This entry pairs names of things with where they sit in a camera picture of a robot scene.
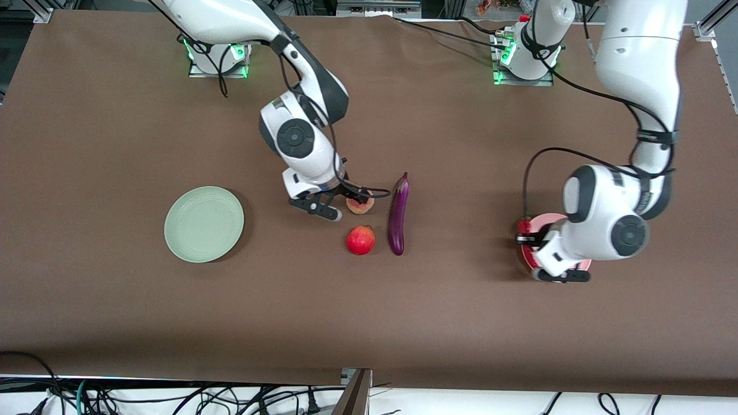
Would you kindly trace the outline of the pink plate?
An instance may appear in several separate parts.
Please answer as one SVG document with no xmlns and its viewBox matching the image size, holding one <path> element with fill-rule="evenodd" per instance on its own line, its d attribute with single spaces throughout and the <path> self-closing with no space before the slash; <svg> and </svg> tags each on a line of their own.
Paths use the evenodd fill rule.
<svg viewBox="0 0 738 415">
<path fill-rule="evenodd" d="M 546 213 L 546 214 L 541 214 L 539 216 L 535 216 L 531 219 L 532 219 L 532 231 L 537 232 L 538 229 L 542 228 L 546 224 L 563 224 L 565 220 L 567 220 L 567 216 L 561 215 L 558 213 Z M 589 271 L 591 262 L 592 261 L 590 259 L 586 258 L 581 263 L 581 268 L 583 268 L 583 270 Z"/>
</svg>

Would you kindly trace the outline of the purple eggplant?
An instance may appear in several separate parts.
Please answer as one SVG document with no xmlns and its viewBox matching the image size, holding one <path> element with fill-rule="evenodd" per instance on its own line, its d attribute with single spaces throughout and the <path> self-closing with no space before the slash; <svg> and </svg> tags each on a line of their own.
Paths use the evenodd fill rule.
<svg viewBox="0 0 738 415">
<path fill-rule="evenodd" d="M 404 216 L 408 204 L 409 181 L 408 172 L 404 173 L 393 189 L 390 213 L 387 225 L 387 238 L 394 255 L 404 253 Z"/>
</svg>

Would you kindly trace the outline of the aluminium frame profile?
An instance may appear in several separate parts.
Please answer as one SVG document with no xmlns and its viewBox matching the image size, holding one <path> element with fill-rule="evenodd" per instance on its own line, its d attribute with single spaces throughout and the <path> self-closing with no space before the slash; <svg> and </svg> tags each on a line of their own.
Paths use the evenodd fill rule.
<svg viewBox="0 0 738 415">
<path fill-rule="evenodd" d="M 32 23 L 46 24 L 56 10 L 74 10 L 80 0 L 21 0 L 33 15 Z"/>
<path fill-rule="evenodd" d="M 716 40 L 715 29 L 730 16 L 734 11 L 738 10 L 738 0 L 720 0 L 718 5 L 712 8 L 701 20 L 691 24 L 694 37 L 698 42 L 709 42 L 714 50 L 717 58 L 722 79 L 727 89 L 728 98 L 730 99 L 735 115 L 738 116 L 738 104 L 735 102 L 735 95 L 732 92 L 728 76 L 725 72 L 720 53 L 718 51 L 718 43 Z"/>
</svg>

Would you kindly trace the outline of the grey metal equipment frame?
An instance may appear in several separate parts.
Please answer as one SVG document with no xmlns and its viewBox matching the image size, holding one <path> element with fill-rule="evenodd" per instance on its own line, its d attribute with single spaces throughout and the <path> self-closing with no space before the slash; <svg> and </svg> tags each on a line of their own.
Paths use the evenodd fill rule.
<svg viewBox="0 0 738 415">
<path fill-rule="evenodd" d="M 337 17 L 422 18 L 421 0 L 337 0 Z"/>
</svg>

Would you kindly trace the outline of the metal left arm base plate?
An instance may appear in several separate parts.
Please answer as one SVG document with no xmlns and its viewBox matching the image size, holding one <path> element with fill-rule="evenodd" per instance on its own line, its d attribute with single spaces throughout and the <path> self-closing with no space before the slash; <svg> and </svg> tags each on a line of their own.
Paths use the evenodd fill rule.
<svg viewBox="0 0 738 415">
<path fill-rule="evenodd" d="M 553 76 L 550 73 L 544 74 L 542 78 L 527 80 L 515 76 L 506 66 L 519 50 L 512 34 L 503 34 L 502 31 L 496 31 L 495 34 L 490 35 L 490 41 L 495 46 L 491 47 L 491 70 L 496 86 L 550 87 L 554 85 Z"/>
</svg>

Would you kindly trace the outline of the colourful background toys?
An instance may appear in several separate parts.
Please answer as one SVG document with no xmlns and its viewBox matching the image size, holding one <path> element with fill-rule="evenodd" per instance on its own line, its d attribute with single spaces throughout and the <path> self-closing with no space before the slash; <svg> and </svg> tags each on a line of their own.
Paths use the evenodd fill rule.
<svg viewBox="0 0 738 415">
<path fill-rule="evenodd" d="M 477 16 L 511 20 L 531 14 L 536 3 L 537 0 L 474 0 L 473 10 Z"/>
</svg>

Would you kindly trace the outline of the light green plate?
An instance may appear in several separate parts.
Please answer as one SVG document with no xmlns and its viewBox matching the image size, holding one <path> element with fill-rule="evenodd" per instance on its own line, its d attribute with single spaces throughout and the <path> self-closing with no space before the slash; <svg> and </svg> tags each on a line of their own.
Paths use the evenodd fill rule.
<svg viewBox="0 0 738 415">
<path fill-rule="evenodd" d="M 223 187 L 198 187 L 171 206 L 164 241 L 185 262 L 208 263 L 226 255 L 242 236 L 244 213 L 237 197 Z"/>
</svg>

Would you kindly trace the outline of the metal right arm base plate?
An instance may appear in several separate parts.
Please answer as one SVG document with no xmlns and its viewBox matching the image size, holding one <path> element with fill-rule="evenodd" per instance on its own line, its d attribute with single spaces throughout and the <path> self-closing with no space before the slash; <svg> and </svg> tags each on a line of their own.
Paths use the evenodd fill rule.
<svg viewBox="0 0 738 415">
<path fill-rule="evenodd" d="M 190 58 L 188 76 L 192 78 L 247 78 L 250 44 L 196 44 L 184 39 Z"/>
</svg>

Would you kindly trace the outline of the brown table mat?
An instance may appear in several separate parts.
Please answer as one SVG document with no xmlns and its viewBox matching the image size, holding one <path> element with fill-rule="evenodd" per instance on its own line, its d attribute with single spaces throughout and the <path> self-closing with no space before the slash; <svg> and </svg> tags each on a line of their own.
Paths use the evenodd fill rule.
<svg viewBox="0 0 738 415">
<path fill-rule="evenodd" d="M 285 91 L 270 49 L 224 98 L 188 77 L 163 16 L 57 12 L 0 107 L 0 351 L 58 375 L 334 384 L 366 367 L 395 388 L 738 396 L 738 116 L 711 44 L 684 30 L 673 200 L 648 247 L 545 284 L 515 250 L 525 166 L 550 145 L 624 163 L 629 112 L 496 86 L 483 47 L 385 16 L 288 23 L 347 87 L 351 179 L 408 172 L 404 255 L 387 200 L 339 222 L 288 204 L 258 131 Z M 237 197 L 242 236 L 185 262 L 164 221 L 205 186 Z M 364 225 L 376 244 L 354 255 Z"/>
</svg>

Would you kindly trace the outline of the red pomegranate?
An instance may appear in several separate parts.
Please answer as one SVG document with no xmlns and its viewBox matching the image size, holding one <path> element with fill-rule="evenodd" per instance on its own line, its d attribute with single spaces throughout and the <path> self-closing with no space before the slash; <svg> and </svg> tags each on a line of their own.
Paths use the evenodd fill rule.
<svg viewBox="0 0 738 415">
<path fill-rule="evenodd" d="M 357 226 L 349 231 L 345 239 L 345 246 L 354 255 L 367 255 L 375 247 L 376 236 L 371 226 Z"/>
</svg>

